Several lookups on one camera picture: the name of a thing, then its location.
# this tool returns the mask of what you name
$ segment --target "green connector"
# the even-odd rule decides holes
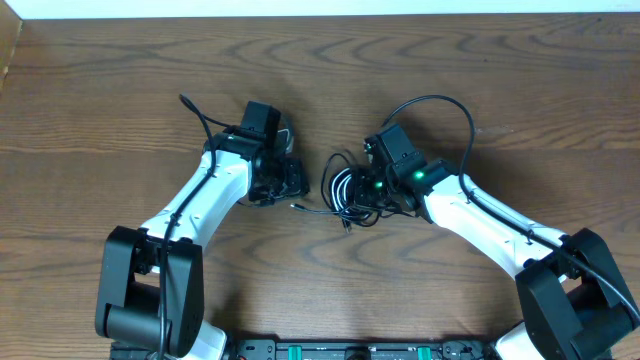
[[[289,346],[289,360],[302,360],[302,347]]]
[[[418,360],[431,360],[431,348],[429,347],[419,347],[418,348]]]

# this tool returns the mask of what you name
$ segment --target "black cable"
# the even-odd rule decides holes
[[[469,189],[467,189],[467,187],[466,187],[466,185],[464,183],[464,175],[465,175],[465,172],[466,172],[466,169],[467,169],[467,163],[469,161],[469,156],[471,155],[471,150],[473,148],[473,142],[475,140],[476,131],[475,131],[475,125],[473,123],[473,117],[471,116],[471,113],[469,113],[469,110],[467,110],[467,108],[464,105],[462,105],[457,100],[455,100],[453,98],[450,98],[448,96],[444,96],[444,95],[420,96],[420,97],[417,97],[415,99],[411,99],[411,100],[407,101],[406,103],[398,106],[394,111],[391,112],[391,114],[389,114],[389,116],[387,116],[387,118],[382,123],[382,126],[384,127],[385,125],[387,125],[389,123],[389,121],[391,121],[393,119],[393,117],[395,115],[397,115],[400,111],[405,109],[407,106],[409,106],[411,104],[415,104],[415,103],[420,102],[420,101],[431,100],[431,99],[440,99],[440,100],[444,100],[444,101],[450,102],[450,103],[456,105],[460,110],[462,110],[462,112],[467,117],[467,121],[469,123],[469,143],[467,144],[467,148],[466,148],[466,150],[464,152],[464,155],[462,156],[462,162],[460,163],[460,170],[459,170],[459,174],[458,174],[458,182],[460,183],[460,188],[462,189],[463,193],[467,197],[467,200],[472,202],[473,204],[475,204],[478,208],[480,208],[481,210],[483,210],[484,212],[486,212],[487,214],[489,214],[490,216],[492,216],[496,220],[500,221],[504,225],[506,225],[509,228],[517,231],[521,235],[527,237],[527,239],[533,240],[536,243],[538,243],[538,244],[540,244],[540,245],[542,245],[542,246],[544,246],[544,247],[546,247],[546,248],[548,248],[550,250],[555,251],[558,255],[562,256],[565,260],[567,260],[568,262],[572,263],[573,265],[575,265],[580,270],[584,271],[588,275],[596,278],[597,280],[599,280],[600,282],[605,284],[609,289],[611,289],[611,291],[613,291],[616,294],[616,296],[618,296],[618,298],[620,298],[620,301],[622,301],[622,303],[625,305],[627,310],[635,318],[636,322],[640,322],[640,314],[638,313],[638,311],[636,310],[636,308],[632,304],[632,302],[629,299],[627,299],[627,297],[624,296],[624,294],[622,294],[622,292],[620,292],[620,290],[618,290],[618,288],[616,288],[604,276],[599,274],[597,271],[593,270],[589,265],[585,264],[580,259],[578,259],[575,256],[572,256],[571,254],[566,252],[560,246],[558,246],[556,244],[553,244],[553,243],[541,238],[540,236],[536,235],[533,232],[532,229],[522,229],[517,224],[514,224],[511,221],[507,220],[506,218],[502,217],[500,214],[496,213],[495,211],[493,211],[492,209],[487,207],[485,204],[483,204],[481,201],[479,201],[475,197],[475,195],[473,194],[473,191],[470,191]]]
[[[204,119],[210,123],[222,126],[222,127],[230,127],[231,125],[229,124],[225,124],[223,122],[220,122],[218,120],[214,120],[210,117],[208,117],[207,115],[203,114],[200,112],[200,110],[198,109],[198,107],[191,101],[191,99],[189,99],[186,95],[184,94],[180,94],[180,101],[182,102],[182,104],[184,104],[184,106],[187,107],[187,109],[191,110],[191,112],[193,112],[194,114],[198,115],[199,118]]]
[[[202,187],[210,178],[215,177],[214,170],[216,166],[216,149],[213,148],[213,135],[211,135],[211,130],[209,129],[209,125],[207,125],[206,120],[209,119],[209,121],[212,121],[213,123],[221,126],[229,126],[206,117],[184,94],[180,94],[180,101],[189,110],[198,115],[198,119],[200,119],[200,122],[204,127],[204,131],[207,133],[207,141],[209,142],[209,148],[211,151],[211,166],[207,170],[207,173],[202,178],[202,180],[200,180],[196,187],[191,190],[189,195],[184,198],[176,211],[171,214],[169,224],[167,225],[167,229],[165,230],[164,237],[162,239],[162,246],[160,248],[160,341],[158,346],[158,356],[156,357],[156,359],[159,360],[163,360],[165,358],[164,353],[167,348],[167,256],[169,252],[169,239],[171,238],[173,229],[176,226],[178,219],[182,215],[182,212],[187,207],[187,205],[189,205],[189,202],[195,197],[198,191],[202,189]]]

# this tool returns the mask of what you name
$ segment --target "brown wooden surface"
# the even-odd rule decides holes
[[[177,99],[238,123],[288,113],[320,207],[331,152],[361,154],[401,102],[443,93],[476,117],[472,178],[505,203],[608,242],[640,299],[640,15],[29,21],[0,102],[0,357],[104,359],[93,328],[102,248],[195,170],[204,133]],[[458,161],[450,105],[399,121]],[[392,218],[235,207],[206,253],[206,317],[282,338],[499,336],[513,281],[450,232]],[[640,357],[636,332],[614,348]]]

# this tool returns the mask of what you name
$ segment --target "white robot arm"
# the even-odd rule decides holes
[[[469,241],[515,280],[524,322],[494,343],[502,360],[593,359],[640,325],[631,293],[595,233],[569,236],[541,225],[446,161],[427,164],[397,124],[367,138],[365,151],[370,173],[351,186],[369,186],[362,191],[369,196],[354,196],[352,208],[415,212]],[[375,190],[372,183],[388,185]],[[566,294],[560,284],[566,277],[582,285]]]
[[[205,116],[182,100],[204,123]],[[215,137],[205,126],[209,140],[200,165],[175,198],[140,228],[119,226],[109,235],[96,307],[99,335],[158,350],[161,357],[219,359],[226,336],[203,320],[204,249],[244,196],[248,206],[264,207],[309,191],[301,162],[288,156],[288,120],[278,130],[281,118],[271,106],[249,102],[240,126]],[[136,281],[149,272],[160,273],[159,288]]]

